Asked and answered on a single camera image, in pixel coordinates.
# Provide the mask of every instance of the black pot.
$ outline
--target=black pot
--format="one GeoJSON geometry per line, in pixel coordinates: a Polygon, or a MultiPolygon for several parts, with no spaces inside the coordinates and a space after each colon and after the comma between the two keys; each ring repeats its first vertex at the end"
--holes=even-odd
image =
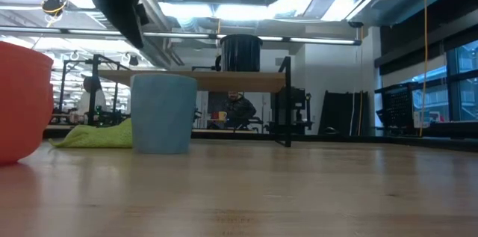
{"type": "Polygon", "coordinates": [[[233,34],[221,39],[222,57],[218,57],[216,68],[229,72],[258,72],[261,70],[262,40],[248,34],[233,34]]]}

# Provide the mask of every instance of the table surface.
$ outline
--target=table surface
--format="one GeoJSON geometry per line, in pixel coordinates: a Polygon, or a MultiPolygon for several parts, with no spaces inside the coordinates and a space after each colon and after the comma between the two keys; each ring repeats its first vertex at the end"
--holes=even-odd
{"type": "Polygon", "coordinates": [[[127,86],[130,78],[137,74],[175,74],[195,78],[198,90],[204,91],[249,91],[276,93],[285,86],[284,73],[251,72],[190,72],[190,71],[151,71],[151,70],[99,70],[102,78],[117,81],[127,86]]]}
{"type": "Polygon", "coordinates": [[[478,155],[392,144],[192,141],[55,149],[0,168],[0,236],[476,236],[478,155]]]}

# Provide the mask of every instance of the green cloth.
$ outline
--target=green cloth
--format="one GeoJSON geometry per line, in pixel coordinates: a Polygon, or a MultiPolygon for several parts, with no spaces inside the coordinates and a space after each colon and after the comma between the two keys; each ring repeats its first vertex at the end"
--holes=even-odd
{"type": "Polygon", "coordinates": [[[118,126],[96,128],[78,125],[60,143],[52,139],[50,144],[62,148],[132,148],[133,136],[131,119],[124,120],[118,126]]]}

